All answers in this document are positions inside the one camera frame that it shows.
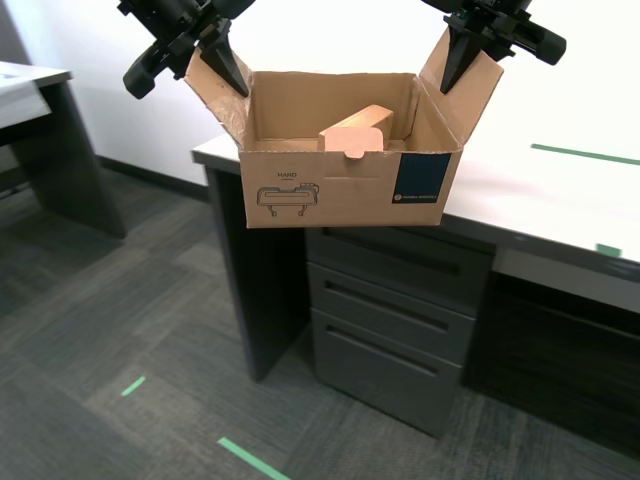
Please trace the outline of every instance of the green floor marking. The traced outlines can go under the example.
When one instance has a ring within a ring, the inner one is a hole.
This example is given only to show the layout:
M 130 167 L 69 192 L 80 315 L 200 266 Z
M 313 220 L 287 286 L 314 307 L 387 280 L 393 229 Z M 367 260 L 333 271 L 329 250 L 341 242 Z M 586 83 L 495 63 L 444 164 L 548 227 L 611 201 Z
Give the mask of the green floor marking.
M 273 480 L 289 480 L 289 477 L 285 477 L 276 469 L 270 467 L 259 458 L 254 457 L 249 452 L 247 452 L 243 448 L 233 443 L 231 440 L 227 438 L 222 438 L 218 440 L 218 444 L 222 445 L 224 448 L 229 450 L 234 455 L 237 455 L 238 457 L 240 457 L 242 460 L 247 462 L 252 467 L 256 468 L 257 470 L 260 470 L 267 477 L 272 478 Z
M 127 395 L 129 395 L 131 392 L 133 392 L 136 388 L 138 388 L 140 385 L 142 385 L 144 383 L 144 381 L 146 380 L 145 377 L 140 377 L 138 380 L 136 380 L 135 382 L 133 382 L 131 384 L 131 386 L 129 388 L 127 388 L 124 392 L 122 392 L 122 396 L 126 397 Z
M 597 160 L 606 160 L 607 162 L 625 163 L 627 165 L 640 165 L 640 160 L 631 158 L 614 157 L 611 155 L 603 155 L 601 153 L 581 152 L 579 150 L 569 150 L 567 148 L 549 147 L 547 145 L 539 145 L 534 143 L 531 145 L 534 150 L 545 150 L 547 152 L 564 153 L 565 155 L 576 155 L 578 157 L 595 158 Z
M 603 255 L 608 255 L 610 257 L 619 257 L 622 255 L 622 250 L 615 247 L 610 247 L 608 245 L 600 245 L 596 244 L 596 252 L 601 253 Z

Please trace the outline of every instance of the cardboard box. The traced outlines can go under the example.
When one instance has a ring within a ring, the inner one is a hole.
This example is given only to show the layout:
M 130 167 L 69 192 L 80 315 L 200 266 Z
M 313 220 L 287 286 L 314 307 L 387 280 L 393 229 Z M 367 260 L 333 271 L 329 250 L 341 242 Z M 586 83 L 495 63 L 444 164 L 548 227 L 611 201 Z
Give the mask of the cardboard box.
M 481 52 L 447 95 L 442 36 L 418 74 L 251 72 L 243 98 L 195 55 L 186 81 L 240 147 L 247 226 L 438 225 L 462 155 L 502 75 Z M 317 151 L 318 134 L 370 105 L 394 112 L 387 151 Z

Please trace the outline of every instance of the desk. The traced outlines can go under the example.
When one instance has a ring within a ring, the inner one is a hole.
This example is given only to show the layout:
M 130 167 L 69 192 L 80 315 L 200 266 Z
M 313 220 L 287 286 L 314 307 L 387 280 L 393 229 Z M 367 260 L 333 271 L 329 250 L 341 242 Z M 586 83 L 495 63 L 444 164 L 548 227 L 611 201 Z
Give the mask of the desk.
M 240 165 L 235 145 L 228 137 L 216 138 L 196 148 L 193 155 L 195 162 L 206 168 L 214 220 L 224 252 L 249 373 L 253 379 L 260 380 L 269 373 L 309 320 L 311 303 L 305 235 L 296 229 L 245 228 Z M 518 176 L 483 166 L 475 162 L 473 156 L 469 157 L 468 152 L 465 153 L 442 226 L 435 230 L 470 242 L 512 248 L 640 282 L 640 265 L 636 262 L 633 246 L 637 235 L 629 236 L 628 248 L 627 244 L 623 246 L 620 258 L 595 252 L 596 240 L 591 244 L 588 237 L 585 241 L 575 236 L 577 240 L 567 238 L 564 242 L 558 238 L 558 235 L 571 235 L 576 231 L 597 230 L 592 217 L 588 217 L 586 212 L 577 215 L 578 209 L 573 201 L 574 195 L 581 194 L 580 188 L 584 189 L 584 195 L 592 195 L 591 186 L 588 182 L 578 181 L 570 188 L 565 188 L 560 181 L 542 185 L 539 175 L 533 175 L 539 171 L 541 163 L 554 163 L 556 169 L 561 169 L 563 161 L 574 161 L 547 158 L 545 155 L 546 152 L 540 152 L 540 157 L 529 165 L 521 164 L 520 171 L 529 171 L 529 174 Z M 585 175 L 589 173 L 585 170 L 598 172 L 602 169 L 602 163 L 598 162 L 583 161 L 581 166 Z M 632 168 L 629 175 L 637 175 Z M 608 226 L 614 230 L 617 228 L 617 234 L 621 235 L 632 222 L 619 216 L 607 218 L 604 213 L 607 208 L 612 213 L 616 212 L 615 205 L 605 202 L 594 216 L 608 221 Z M 563 215 L 567 222 L 574 223 L 569 228 L 556 231 L 553 227 Z
M 51 110 L 0 130 L 0 146 L 11 146 L 42 208 L 124 238 L 67 83 L 71 73 L 0 62 L 0 75 L 33 81 Z

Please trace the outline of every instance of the dark gray desk panel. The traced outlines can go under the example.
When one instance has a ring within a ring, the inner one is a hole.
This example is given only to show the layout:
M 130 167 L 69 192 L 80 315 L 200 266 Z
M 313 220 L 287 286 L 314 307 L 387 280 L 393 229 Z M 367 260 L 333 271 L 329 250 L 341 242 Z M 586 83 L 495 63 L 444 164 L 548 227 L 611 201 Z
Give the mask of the dark gray desk panel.
M 207 168 L 249 373 L 265 378 L 309 322 L 303 229 L 247 229 L 239 175 Z
M 20 135 L 11 143 L 40 205 L 124 238 L 124 223 L 104 183 L 69 86 L 66 82 L 52 84 L 40 92 L 51 114 L 15 126 L 21 129 Z

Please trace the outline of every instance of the drawer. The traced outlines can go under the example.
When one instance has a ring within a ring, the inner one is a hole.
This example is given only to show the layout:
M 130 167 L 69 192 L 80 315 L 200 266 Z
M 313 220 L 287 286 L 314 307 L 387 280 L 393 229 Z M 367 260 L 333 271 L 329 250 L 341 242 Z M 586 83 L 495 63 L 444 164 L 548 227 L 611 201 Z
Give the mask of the drawer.
M 463 365 L 472 318 L 313 264 L 309 279 L 313 308 Z
M 308 258 L 475 317 L 493 256 L 397 228 L 307 230 Z
M 315 309 L 312 318 L 323 382 L 432 436 L 444 433 L 459 367 Z

